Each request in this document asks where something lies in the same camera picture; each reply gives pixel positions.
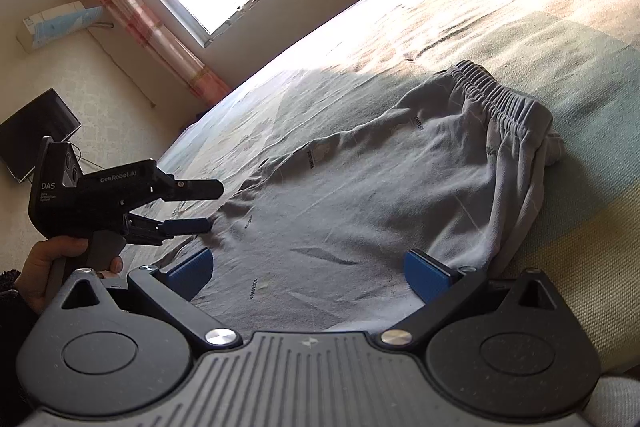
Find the curtain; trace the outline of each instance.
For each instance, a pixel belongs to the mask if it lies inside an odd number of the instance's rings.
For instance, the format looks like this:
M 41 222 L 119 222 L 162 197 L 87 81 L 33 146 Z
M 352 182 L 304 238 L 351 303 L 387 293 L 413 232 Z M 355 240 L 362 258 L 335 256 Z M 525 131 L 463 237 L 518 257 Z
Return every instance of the curtain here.
M 141 0 L 98 0 L 138 44 L 210 107 L 231 89 L 193 55 Z

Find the bed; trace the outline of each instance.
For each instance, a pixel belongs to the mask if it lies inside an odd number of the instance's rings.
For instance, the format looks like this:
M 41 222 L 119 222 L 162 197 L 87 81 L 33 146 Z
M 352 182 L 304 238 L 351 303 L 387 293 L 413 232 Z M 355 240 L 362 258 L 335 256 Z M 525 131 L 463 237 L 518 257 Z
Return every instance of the bed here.
M 639 20 L 640 0 L 362 0 L 242 84 L 159 161 L 177 178 L 220 179 L 222 200 L 159 201 L 143 213 L 215 219 L 267 158 L 366 123 L 469 59 L 542 101 L 567 149 L 546 170 L 544 206 L 505 275 L 544 269 L 604 369 L 630 367 L 640 357 Z M 201 245 L 215 251 L 216 238 L 132 245 L 123 257 L 129 268 L 167 263 Z M 237 326 L 233 309 L 216 307 L 219 283 L 214 273 L 193 302 Z

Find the ribbed plastic surface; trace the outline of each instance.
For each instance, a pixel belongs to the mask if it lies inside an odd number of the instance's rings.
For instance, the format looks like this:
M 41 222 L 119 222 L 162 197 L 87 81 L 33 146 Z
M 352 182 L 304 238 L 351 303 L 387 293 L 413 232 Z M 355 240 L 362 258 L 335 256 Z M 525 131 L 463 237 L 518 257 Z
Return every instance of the ribbed plastic surface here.
M 211 353 L 192 378 L 145 412 L 109 427 L 483 427 L 503 426 L 438 395 L 409 355 L 380 351 L 362 333 L 262 333 Z M 27 427 L 92 425 L 40 412 Z M 587 427 L 573 416 L 550 427 Z

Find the monitor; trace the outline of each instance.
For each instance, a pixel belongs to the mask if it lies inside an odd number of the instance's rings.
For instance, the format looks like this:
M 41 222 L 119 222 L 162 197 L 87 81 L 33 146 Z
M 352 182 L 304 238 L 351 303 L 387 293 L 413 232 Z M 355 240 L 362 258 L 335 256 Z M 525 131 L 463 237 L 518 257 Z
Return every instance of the monitor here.
M 0 158 L 22 183 L 35 167 L 44 136 L 68 140 L 81 125 L 56 91 L 49 89 L 0 124 Z

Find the human hand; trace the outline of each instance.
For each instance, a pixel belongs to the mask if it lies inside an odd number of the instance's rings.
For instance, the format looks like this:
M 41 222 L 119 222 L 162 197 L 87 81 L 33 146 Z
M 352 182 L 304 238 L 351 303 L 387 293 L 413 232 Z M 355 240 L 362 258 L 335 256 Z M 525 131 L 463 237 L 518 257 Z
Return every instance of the human hand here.
M 87 239 L 75 239 L 61 235 L 33 245 L 22 272 L 15 280 L 15 289 L 24 301 L 36 313 L 41 313 L 45 306 L 44 293 L 49 279 L 49 270 L 53 261 L 60 257 L 77 257 L 89 246 Z M 122 271 L 122 259 L 114 257 L 109 271 L 101 272 L 104 277 L 117 277 Z

